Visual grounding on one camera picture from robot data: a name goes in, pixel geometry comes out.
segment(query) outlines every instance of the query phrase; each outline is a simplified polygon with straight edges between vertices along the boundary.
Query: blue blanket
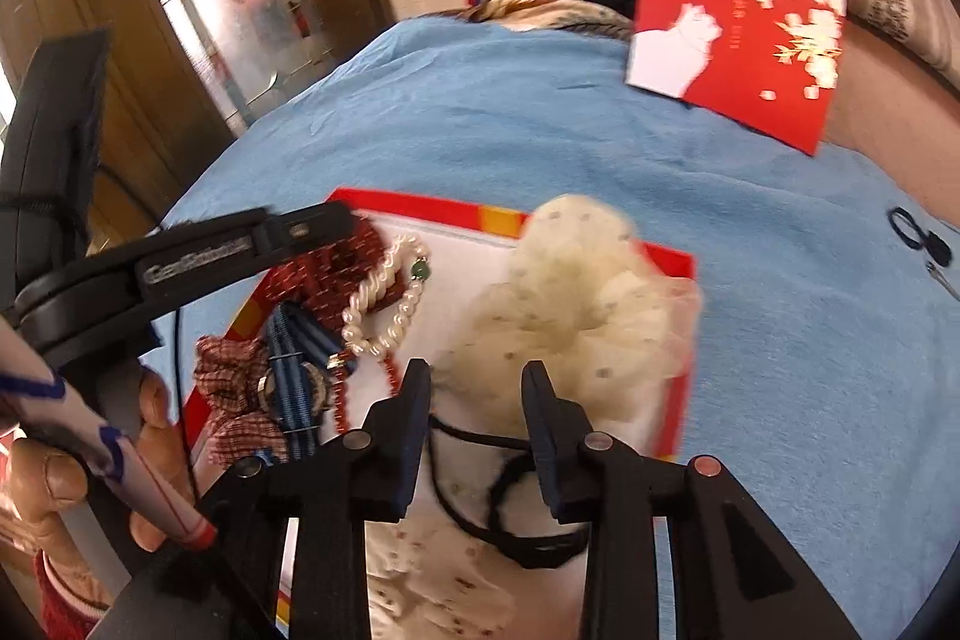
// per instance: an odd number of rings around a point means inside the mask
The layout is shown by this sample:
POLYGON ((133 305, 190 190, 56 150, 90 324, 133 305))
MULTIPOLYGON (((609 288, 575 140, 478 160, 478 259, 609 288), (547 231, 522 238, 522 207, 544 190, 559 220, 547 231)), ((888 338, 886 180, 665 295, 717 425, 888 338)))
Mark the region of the blue blanket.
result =
MULTIPOLYGON (((960 539, 960 305, 884 212, 935 221, 857 153, 811 159, 626 87, 626 55, 558 31, 408 20, 257 121, 169 219, 291 210, 340 185, 520 210, 580 193, 632 215, 700 263, 682 458, 722 458, 863 636, 893 638, 960 539)), ((186 362, 252 287, 186 311, 186 362)), ((152 362, 169 376, 169 356, 152 362)))

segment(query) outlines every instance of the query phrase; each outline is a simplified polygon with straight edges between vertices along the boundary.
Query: white cat silhouette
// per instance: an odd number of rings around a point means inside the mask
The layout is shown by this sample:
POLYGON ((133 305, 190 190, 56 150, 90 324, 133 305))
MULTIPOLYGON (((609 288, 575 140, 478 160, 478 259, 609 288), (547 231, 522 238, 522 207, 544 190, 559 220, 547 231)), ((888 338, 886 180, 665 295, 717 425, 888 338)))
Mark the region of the white cat silhouette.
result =
POLYGON ((710 60, 710 45, 723 33, 702 6, 684 4, 670 30, 635 34, 627 82, 682 98, 710 60))

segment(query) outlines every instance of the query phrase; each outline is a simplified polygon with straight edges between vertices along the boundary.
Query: fingernail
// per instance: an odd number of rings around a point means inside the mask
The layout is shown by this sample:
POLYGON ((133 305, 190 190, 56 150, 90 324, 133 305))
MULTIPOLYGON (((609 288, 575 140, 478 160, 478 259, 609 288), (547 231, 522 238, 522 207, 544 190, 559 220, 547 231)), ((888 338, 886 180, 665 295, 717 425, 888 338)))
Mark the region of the fingernail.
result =
POLYGON ((70 456, 51 453, 45 465, 44 478, 50 496, 56 500, 78 500, 86 494, 86 473, 70 456))

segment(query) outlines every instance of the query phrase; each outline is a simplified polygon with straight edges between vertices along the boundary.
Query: green bead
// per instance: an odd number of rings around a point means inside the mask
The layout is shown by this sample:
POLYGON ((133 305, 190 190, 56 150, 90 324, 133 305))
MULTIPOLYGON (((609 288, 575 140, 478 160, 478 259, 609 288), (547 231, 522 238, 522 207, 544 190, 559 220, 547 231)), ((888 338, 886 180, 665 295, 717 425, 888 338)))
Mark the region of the green bead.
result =
POLYGON ((410 268, 410 276, 414 280, 426 280, 430 277, 430 265, 426 263, 426 258, 419 258, 414 261, 414 266, 410 268))

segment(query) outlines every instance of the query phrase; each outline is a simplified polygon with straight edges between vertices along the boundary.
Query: screw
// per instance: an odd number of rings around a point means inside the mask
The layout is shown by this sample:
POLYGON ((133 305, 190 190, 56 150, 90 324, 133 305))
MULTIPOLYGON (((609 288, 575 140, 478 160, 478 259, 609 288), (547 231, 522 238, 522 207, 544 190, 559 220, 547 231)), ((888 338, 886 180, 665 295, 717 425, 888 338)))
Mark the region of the screw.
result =
POLYGON ((344 434, 344 448, 349 451, 362 451, 371 442, 373 442, 373 438, 363 429, 354 429, 352 432, 344 434))
POLYGON ((613 448, 613 437, 606 432, 590 432, 584 437, 584 445, 592 451, 608 451, 613 448))
POLYGON ((263 469, 263 459, 260 456, 244 456, 234 464, 233 469, 240 477, 253 477, 263 469))
POLYGON ((693 459, 693 468, 704 477, 716 477, 723 465, 713 456, 697 456, 693 459))

